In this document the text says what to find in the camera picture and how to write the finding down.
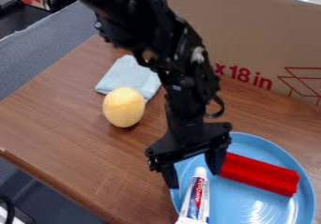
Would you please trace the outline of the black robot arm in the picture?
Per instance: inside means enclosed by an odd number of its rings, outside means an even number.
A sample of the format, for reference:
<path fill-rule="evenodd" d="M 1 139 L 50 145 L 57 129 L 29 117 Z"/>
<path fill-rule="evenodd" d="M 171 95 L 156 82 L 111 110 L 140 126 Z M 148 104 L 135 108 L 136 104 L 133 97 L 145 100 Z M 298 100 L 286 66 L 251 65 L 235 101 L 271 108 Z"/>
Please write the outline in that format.
<path fill-rule="evenodd" d="M 216 95 L 219 77 L 200 36 L 172 12 L 167 0 L 44 0 L 44 4 L 56 11 L 73 1 L 93 11 L 100 37 L 131 52 L 166 89 L 168 130 L 145 149 L 149 169 L 162 173 L 170 188 L 178 188 L 174 164 L 202 154 L 210 172 L 218 174 L 231 143 L 231 124 L 204 121 L 224 112 L 208 113 L 207 105 L 224 103 Z"/>

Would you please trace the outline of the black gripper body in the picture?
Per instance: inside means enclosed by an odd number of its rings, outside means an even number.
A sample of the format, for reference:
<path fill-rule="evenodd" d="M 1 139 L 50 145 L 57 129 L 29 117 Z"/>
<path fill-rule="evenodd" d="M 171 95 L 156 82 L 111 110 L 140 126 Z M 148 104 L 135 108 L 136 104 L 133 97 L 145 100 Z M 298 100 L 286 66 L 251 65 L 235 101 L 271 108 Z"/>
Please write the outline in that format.
<path fill-rule="evenodd" d="M 223 114 L 224 104 L 219 97 L 212 99 L 220 109 L 215 113 L 206 113 L 206 105 L 195 110 L 196 105 L 190 102 L 184 110 L 180 101 L 166 102 L 166 117 L 168 130 L 164 136 L 145 149 L 149 169 L 160 172 L 163 164 L 175 164 L 178 161 L 203 154 L 212 146 L 230 145 L 231 124 L 226 122 L 206 123 L 203 118 L 216 118 Z"/>

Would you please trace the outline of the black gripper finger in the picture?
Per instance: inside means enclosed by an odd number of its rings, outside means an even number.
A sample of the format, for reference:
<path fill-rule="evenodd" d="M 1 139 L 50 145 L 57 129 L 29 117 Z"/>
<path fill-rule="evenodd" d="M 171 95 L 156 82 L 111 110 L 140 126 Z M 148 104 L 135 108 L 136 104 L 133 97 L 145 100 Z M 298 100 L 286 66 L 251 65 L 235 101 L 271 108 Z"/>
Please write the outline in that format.
<path fill-rule="evenodd" d="M 216 175 L 220 172 L 227 154 L 227 149 L 227 145 L 212 146 L 204 152 L 206 164 L 212 175 Z"/>
<path fill-rule="evenodd" d="M 160 166 L 160 172 L 168 188 L 178 189 L 179 184 L 178 184 L 178 176 L 176 176 L 176 170 L 174 168 L 174 165 L 163 164 Z"/>

